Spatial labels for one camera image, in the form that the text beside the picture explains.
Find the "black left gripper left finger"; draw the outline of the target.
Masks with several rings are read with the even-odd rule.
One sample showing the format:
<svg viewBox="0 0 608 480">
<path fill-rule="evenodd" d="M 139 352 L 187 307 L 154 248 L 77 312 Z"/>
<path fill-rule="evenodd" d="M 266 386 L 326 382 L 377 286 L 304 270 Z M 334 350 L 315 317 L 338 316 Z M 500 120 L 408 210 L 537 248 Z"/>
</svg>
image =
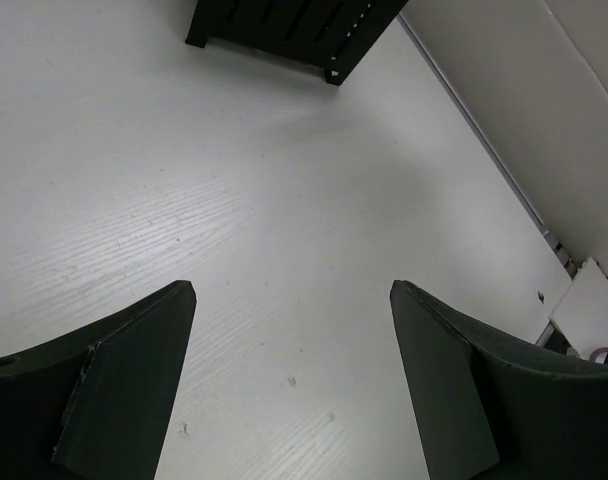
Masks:
<svg viewBox="0 0 608 480">
<path fill-rule="evenodd" d="M 152 479 L 196 309 L 187 280 L 0 358 L 0 479 Z"/>
</svg>

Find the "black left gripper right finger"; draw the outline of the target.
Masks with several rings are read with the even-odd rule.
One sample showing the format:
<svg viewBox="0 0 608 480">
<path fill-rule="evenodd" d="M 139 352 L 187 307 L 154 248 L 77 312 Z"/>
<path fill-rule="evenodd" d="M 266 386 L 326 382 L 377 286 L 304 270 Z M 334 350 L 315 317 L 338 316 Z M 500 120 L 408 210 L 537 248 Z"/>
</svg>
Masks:
<svg viewBox="0 0 608 480">
<path fill-rule="evenodd" d="M 395 333 L 433 479 L 608 479 L 608 364 L 528 343 L 408 281 Z"/>
</svg>

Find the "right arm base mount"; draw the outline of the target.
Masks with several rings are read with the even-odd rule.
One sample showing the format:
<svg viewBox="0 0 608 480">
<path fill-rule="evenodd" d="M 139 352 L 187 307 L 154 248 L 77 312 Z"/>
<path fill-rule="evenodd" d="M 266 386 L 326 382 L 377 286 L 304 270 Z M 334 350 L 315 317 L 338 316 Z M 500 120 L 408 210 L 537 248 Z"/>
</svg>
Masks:
<svg viewBox="0 0 608 480">
<path fill-rule="evenodd" d="M 604 364 L 608 355 L 608 277 L 589 258 L 552 307 L 536 344 Z"/>
</svg>

